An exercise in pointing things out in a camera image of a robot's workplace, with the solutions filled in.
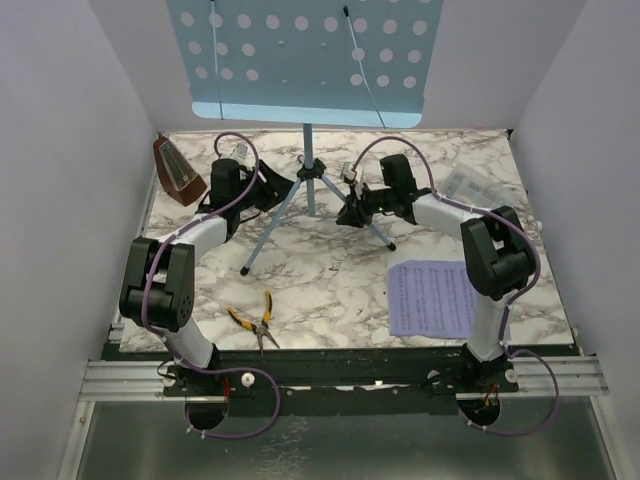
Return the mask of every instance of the brown metronome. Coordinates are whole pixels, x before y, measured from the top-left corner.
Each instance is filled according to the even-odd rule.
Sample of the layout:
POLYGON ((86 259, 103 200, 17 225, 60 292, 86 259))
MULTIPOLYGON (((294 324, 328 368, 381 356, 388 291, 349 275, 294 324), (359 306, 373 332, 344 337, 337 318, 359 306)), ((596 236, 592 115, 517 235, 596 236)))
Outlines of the brown metronome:
POLYGON ((180 205, 191 205, 207 191, 207 184, 167 137, 153 142, 160 185, 180 205))

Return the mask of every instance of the perforated music stand top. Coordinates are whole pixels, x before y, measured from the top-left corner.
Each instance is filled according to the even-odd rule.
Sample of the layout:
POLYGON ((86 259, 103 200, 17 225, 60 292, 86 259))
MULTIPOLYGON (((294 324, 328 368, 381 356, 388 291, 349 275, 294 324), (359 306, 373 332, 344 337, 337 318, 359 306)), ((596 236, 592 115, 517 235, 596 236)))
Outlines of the perforated music stand top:
POLYGON ((193 111, 228 119, 381 126, 420 122, 443 0, 167 0, 193 111), (348 6, 360 52, 353 47, 348 6), (216 25, 218 79, 212 22, 216 25))

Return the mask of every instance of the marble table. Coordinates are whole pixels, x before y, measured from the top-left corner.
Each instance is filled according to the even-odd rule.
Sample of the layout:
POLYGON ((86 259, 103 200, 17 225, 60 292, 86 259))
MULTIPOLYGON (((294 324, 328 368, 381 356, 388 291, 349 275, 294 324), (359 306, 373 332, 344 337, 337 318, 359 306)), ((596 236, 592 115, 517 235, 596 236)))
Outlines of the marble table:
MULTIPOLYGON (((260 155, 281 175, 295 179, 303 153, 301 131, 245 132, 260 155)), ((353 161, 372 140, 388 133, 316 131, 314 153, 327 166, 327 175, 344 192, 338 175, 345 161, 353 161)), ((513 344, 569 344, 571 331, 547 261, 536 222, 526 200, 509 144, 503 131, 412 131, 398 135, 413 141, 430 160, 436 184, 457 164, 490 176, 520 198, 516 206, 526 232, 540 249, 542 277, 537 286, 517 301, 510 331, 513 344)), ((172 134, 170 138, 208 182, 215 133, 172 134)), ((236 141, 222 142, 231 153, 236 141)), ((383 142, 363 161, 370 185, 382 185, 378 160, 405 153, 418 186, 426 186, 424 167, 410 149, 398 142, 383 142)), ((253 159, 247 157, 247 165, 253 159)), ((316 182, 316 209, 335 215, 341 207, 321 182, 316 182)), ((195 206, 182 207, 161 189, 146 236, 166 234, 189 220, 195 206)), ((197 265, 193 316, 204 335, 222 350, 255 349, 255 336, 238 327, 227 314, 231 305, 243 315, 259 319, 264 312, 264 291, 273 295, 271 331, 282 348, 425 347, 460 345, 460 340, 389 335, 386 272, 401 259, 461 260, 462 245, 433 229, 413 226, 395 217, 375 219, 396 243, 390 252, 367 229, 338 226, 330 219, 295 216, 306 211, 304 187, 290 205, 291 218, 274 230, 248 276, 240 268, 251 254, 272 212, 240 226, 233 239, 207 253, 197 265)), ((157 338, 125 319, 120 348, 124 352, 158 351, 157 338)), ((265 342, 265 348, 273 348, 265 342)))

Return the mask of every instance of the gray wall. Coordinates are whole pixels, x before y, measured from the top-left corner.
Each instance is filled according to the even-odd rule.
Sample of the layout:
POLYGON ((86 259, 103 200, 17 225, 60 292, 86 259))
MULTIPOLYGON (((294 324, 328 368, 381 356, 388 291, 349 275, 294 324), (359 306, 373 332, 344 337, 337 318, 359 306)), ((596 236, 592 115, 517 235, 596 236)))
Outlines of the gray wall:
POLYGON ((589 0, 514 155, 569 318, 596 351, 640 473, 640 3, 589 0))
POLYGON ((55 478, 116 305, 152 125, 85 0, 0 2, 0 478, 55 478))
MULTIPOLYGON (((204 120, 191 112, 164 0, 89 3, 159 130, 260 125, 204 120)), ((445 0, 420 126, 515 127, 584 3, 445 0)))

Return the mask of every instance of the pliers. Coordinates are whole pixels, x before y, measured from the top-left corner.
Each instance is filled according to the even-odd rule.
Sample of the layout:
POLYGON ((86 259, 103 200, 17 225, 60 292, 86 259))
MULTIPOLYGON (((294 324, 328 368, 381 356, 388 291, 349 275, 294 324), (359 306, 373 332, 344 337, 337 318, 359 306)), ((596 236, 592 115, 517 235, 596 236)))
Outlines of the pliers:
POLYGON ((267 309, 264 312, 264 315, 262 316, 262 322, 260 322, 260 325, 255 325, 251 322, 248 322, 247 320, 240 318, 232 307, 227 307, 227 312, 229 312, 229 315, 231 316, 234 322, 236 322, 242 328, 251 330, 253 333, 256 334, 256 336, 258 337, 258 345, 260 346, 260 353, 262 353, 263 357, 264 357, 264 345, 262 343, 262 337, 267 337, 269 340, 271 340, 271 343, 273 343, 276 347, 280 348, 280 345, 278 345, 278 342, 276 342, 276 340, 273 338, 273 335, 271 335, 271 332, 269 332, 269 320, 271 320, 271 309, 273 308, 273 301, 271 300, 271 292, 267 290, 265 292, 265 296, 267 297, 267 309))

